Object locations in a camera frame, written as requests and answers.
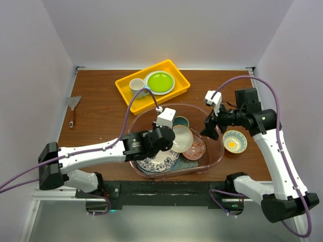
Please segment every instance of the blue and yellow bowl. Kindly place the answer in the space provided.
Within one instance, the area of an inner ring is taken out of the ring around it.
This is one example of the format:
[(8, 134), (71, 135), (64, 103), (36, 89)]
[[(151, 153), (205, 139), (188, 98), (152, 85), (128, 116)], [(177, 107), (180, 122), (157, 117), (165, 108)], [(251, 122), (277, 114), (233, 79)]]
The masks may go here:
[(239, 154), (245, 151), (248, 142), (246, 137), (239, 131), (229, 130), (223, 135), (224, 147), (231, 153)]

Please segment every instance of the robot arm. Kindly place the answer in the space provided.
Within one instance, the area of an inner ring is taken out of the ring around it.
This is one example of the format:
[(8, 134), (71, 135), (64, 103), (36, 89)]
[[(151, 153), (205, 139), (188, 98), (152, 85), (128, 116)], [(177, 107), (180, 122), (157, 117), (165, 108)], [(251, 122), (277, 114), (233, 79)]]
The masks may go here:
[[(54, 157), (64, 158), (39, 168), (39, 188), (51, 190), (66, 185), (86, 193), (101, 190), (103, 179), (99, 173), (86, 173), (79, 169), (109, 162), (143, 160), (155, 157), (160, 150), (170, 150), (175, 138), (172, 127), (176, 111), (165, 108), (159, 112), (156, 122), (152, 124), (152, 131), (129, 133), (118, 142), (114, 139), (95, 145), (62, 148), (56, 142), (47, 144), (38, 163)], [(113, 147), (106, 148), (115, 142)]]
[(309, 193), (300, 179), (285, 145), (283, 131), (280, 129), (279, 135), (284, 153), (291, 172), (297, 179), (298, 187), (293, 187), (277, 143), (276, 112), (272, 109), (261, 110), (256, 89), (237, 90), (237, 109), (230, 110), (226, 110), (222, 105), (221, 93), (218, 92), (213, 97), (214, 92), (208, 91), (204, 99), (204, 103), (213, 107), (213, 110), (205, 120), (205, 129), (201, 135), (217, 140), (219, 135), (215, 131), (216, 125), (222, 133), (228, 126), (243, 126), (260, 148), (274, 185), (274, 189), (270, 189), (240, 172), (227, 176), (226, 190), (244, 194), (257, 202), (270, 222), (282, 221), (305, 212), (296, 189), (305, 198), (309, 208), (317, 205), (319, 203), (317, 194)]

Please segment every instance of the wooden handle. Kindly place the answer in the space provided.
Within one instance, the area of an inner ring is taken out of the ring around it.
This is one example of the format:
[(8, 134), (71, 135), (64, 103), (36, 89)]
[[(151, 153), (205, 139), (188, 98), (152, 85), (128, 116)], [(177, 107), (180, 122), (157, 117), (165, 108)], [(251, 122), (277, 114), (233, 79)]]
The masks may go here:
[(74, 126), (75, 123), (75, 111), (71, 110), (70, 112), (70, 128)]

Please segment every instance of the wooden tabletop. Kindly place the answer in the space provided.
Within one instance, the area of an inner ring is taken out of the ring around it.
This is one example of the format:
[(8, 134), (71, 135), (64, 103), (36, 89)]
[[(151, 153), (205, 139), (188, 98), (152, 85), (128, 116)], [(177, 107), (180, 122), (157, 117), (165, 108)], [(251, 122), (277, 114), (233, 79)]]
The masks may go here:
[[(79, 71), (74, 84), (72, 96), (82, 95), (81, 101), (75, 109), (76, 123), (69, 128), (69, 108), (65, 116), (61, 135), (60, 147), (77, 147), (107, 142), (119, 136), (127, 105), (118, 92), (115, 81), (136, 72), (135, 70), (109, 71)], [(211, 108), (203, 104), (208, 90), (215, 90), (224, 81), (239, 75), (248, 75), (247, 71), (181, 71), (191, 83), (188, 91), (166, 103), (195, 104), (207, 112)], [(238, 80), (221, 90), (223, 100), (235, 104), (235, 90), (251, 87), (250, 79)], [(130, 114), (126, 130), (134, 119)], [(181, 181), (218, 181), (225, 180), (226, 176), (243, 171), (255, 180), (271, 180), (263, 156), (242, 127), (229, 127), (241, 131), (248, 140), (247, 149), (241, 154), (231, 154), (225, 151), (223, 159), (218, 165), (209, 169), (205, 174), (187, 174), (170, 177), (167, 180)], [(97, 171), (105, 180), (145, 180), (135, 171), (128, 162), (110, 163), (87, 167), (86, 172)]]

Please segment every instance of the pink plate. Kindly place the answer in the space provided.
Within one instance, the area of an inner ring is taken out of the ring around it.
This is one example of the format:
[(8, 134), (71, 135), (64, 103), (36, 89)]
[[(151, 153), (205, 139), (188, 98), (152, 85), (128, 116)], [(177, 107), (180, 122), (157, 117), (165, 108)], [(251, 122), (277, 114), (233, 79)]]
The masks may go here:
[(191, 148), (185, 151), (183, 156), (192, 161), (200, 160), (206, 152), (206, 144), (205, 142), (198, 137), (197, 135), (193, 135), (193, 143)]

